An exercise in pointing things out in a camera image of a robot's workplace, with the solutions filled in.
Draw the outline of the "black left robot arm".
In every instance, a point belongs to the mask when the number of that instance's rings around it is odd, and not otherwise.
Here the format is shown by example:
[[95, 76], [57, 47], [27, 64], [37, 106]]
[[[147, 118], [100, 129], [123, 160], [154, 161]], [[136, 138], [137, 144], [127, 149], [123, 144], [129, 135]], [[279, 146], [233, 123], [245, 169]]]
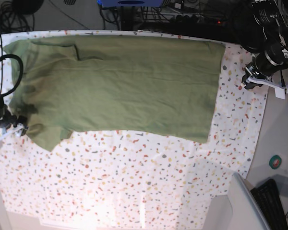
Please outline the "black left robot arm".
[[252, 61], [245, 67], [242, 87], [251, 90], [267, 85], [287, 93], [282, 74], [279, 84], [274, 84], [272, 79], [276, 72], [288, 69], [288, 14], [285, 5], [281, 0], [252, 0], [251, 6], [264, 40], [256, 51], [243, 47], [252, 54]]

